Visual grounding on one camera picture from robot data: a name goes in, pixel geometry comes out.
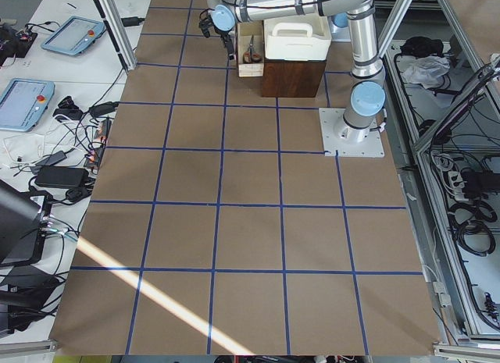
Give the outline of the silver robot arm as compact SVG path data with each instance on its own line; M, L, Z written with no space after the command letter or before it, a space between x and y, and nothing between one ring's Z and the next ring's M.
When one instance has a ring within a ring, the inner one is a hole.
M205 37L213 27L224 42L237 23L317 14L328 17L345 13L351 35L356 84L348 107L334 124L336 137L350 144L363 142L370 125L384 106L384 64L379 55L373 15L373 0L206 0L208 8L199 16L198 26Z

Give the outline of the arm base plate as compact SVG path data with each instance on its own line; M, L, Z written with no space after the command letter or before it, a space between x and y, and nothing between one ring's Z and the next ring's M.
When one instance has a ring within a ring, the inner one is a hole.
M384 147L376 120L361 130L344 121L345 109L320 108L320 129L323 153L346 158L383 158Z

